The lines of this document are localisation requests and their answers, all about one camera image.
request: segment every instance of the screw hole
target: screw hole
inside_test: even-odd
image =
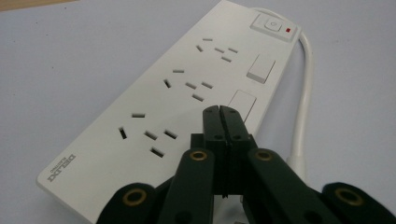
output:
[[[193,151],[190,153],[190,158],[192,158],[194,161],[203,161],[206,160],[207,154],[203,151]]]
[[[364,202],[363,198],[351,189],[336,189],[335,195],[339,200],[352,206],[360,206]]]
[[[127,206],[137,206],[144,202],[147,193],[143,189],[131,189],[124,194],[122,202]]]
[[[312,224],[320,224],[320,223],[322,223],[322,220],[323,220],[322,217],[318,213],[313,212],[313,211],[305,212],[304,218],[309,223],[312,223]]]
[[[256,152],[256,158],[261,160],[261,161],[270,161],[273,156],[270,152],[268,152],[267,150],[260,150],[258,152]]]

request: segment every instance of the white cable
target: white cable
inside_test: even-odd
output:
[[[288,21],[287,18],[265,8],[254,7],[254,10],[278,17],[281,20]],[[294,125],[294,135],[290,156],[287,159],[290,168],[304,181],[305,177],[305,157],[304,157],[304,136],[306,128],[306,119],[308,117],[309,102],[311,99],[312,83],[314,76],[314,57],[311,44],[306,35],[301,32],[300,42],[303,45],[305,53],[304,63],[304,85],[298,107],[297,119]]]

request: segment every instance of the white switch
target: white switch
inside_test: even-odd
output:
[[[297,31],[297,26],[290,21],[282,21],[263,13],[260,13],[250,28],[288,42],[294,38]]]
[[[256,97],[245,93],[244,91],[237,91],[228,106],[237,110],[241,115],[242,120],[245,122],[255,101]]]
[[[267,80],[268,75],[270,75],[272,68],[274,67],[275,60],[269,57],[259,54],[256,61],[251,65],[247,72],[247,77],[258,81],[262,84]]]
[[[279,31],[282,26],[282,21],[276,18],[270,18],[267,23],[265,23],[265,27],[272,31]]]

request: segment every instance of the rocker switch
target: rocker switch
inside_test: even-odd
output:
[[[271,73],[274,64],[274,59],[259,54],[259,56],[256,58],[256,61],[254,61],[253,65],[251,65],[250,69],[248,70],[247,77],[264,84],[265,80],[268,78],[268,75]]]

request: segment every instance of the power outlet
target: power outlet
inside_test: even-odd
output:
[[[41,172],[38,186],[94,223],[121,187],[157,187],[174,175],[205,108],[237,109],[256,134],[301,32],[277,20],[292,38],[268,35],[252,26],[262,15],[221,1]]]

